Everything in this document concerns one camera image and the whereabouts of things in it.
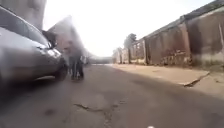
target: parked car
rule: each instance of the parked car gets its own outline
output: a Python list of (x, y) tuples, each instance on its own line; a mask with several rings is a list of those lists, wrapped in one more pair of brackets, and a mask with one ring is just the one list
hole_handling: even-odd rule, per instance
[(34, 26), (0, 7), (0, 83), (52, 75), (64, 79), (61, 53)]

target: overexposed sky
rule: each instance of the overexposed sky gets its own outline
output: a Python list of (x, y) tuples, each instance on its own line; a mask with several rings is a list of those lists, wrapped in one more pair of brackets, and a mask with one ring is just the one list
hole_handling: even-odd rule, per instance
[(68, 15), (91, 53), (110, 56), (126, 36), (141, 38), (213, 0), (47, 0), (44, 29)]

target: car side mirror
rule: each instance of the car side mirror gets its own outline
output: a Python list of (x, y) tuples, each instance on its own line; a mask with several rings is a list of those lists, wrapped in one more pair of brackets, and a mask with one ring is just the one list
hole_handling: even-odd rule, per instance
[(42, 31), (43, 35), (45, 38), (48, 40), (48, 42), (51, 44), (50, 49), (53, 49), (57, 46), (56, 43), (56, 34), (47, 32), (47, 31)]

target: asphalt road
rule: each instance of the asphalt road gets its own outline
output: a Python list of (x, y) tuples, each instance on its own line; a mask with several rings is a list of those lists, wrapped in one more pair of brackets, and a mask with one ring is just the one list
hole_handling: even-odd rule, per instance
[(0, 128), (223, 128), (224, 102), (104, 65), (0, 94)]

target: window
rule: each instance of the window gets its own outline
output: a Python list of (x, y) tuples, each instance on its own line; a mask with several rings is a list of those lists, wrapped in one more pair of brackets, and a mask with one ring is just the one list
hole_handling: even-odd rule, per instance
[(27, 24), (19, 17), (1, 7), (0, 19), (0, 27), (27, 37), (45, 46), (49, 46), (48, 41), (43, 37), (42, 33), (40, 33), (38, 29)]
[(0, 27), (15, 32), (21, 36), (28, 37), (26, 23), (11, 12), (8, 12), (4, 8), (0, 8), (0, 19)]
[(48, 45), (48, 41), (44, 38), (44, 36), (42, 35), (42, 33), (40, 33), (40, 31), (38, 29), (36, 29), (35, 27), (28, 25), (28, 36), (31, 40), (36, 41), (40, 44), (43, 44), (45, 46), (49, 46)]

